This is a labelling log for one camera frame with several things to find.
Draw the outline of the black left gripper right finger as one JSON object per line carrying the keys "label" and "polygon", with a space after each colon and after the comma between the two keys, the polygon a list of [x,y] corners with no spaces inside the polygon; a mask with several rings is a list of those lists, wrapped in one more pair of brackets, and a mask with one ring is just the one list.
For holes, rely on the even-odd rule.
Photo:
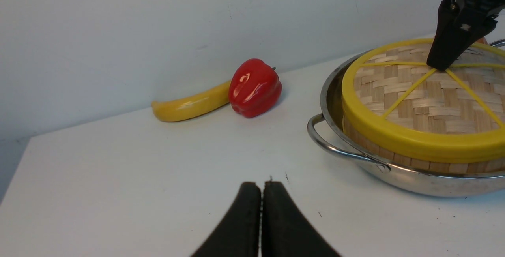
{"label": "black left gripper right finger", "polygon": [[264,185],[260,244],[263,257],[339,257],[278,181]]}

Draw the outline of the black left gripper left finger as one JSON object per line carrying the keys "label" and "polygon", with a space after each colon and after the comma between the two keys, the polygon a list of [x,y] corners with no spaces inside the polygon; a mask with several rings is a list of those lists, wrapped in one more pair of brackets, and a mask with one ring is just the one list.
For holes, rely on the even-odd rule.
{"label": "black left gripper left finger", "polygon": [[243,182],[220,223],[193,257],[257,257],[262,194],[254,182]]}

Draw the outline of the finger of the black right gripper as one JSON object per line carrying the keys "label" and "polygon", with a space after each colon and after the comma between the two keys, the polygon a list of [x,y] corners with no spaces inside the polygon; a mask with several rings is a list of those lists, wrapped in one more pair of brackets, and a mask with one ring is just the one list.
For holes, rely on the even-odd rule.
{"label": "finger of the black right gripper", "polygon": [[427,65],[445,71],[467,48],[496,28],[498,2],[442,0]]}

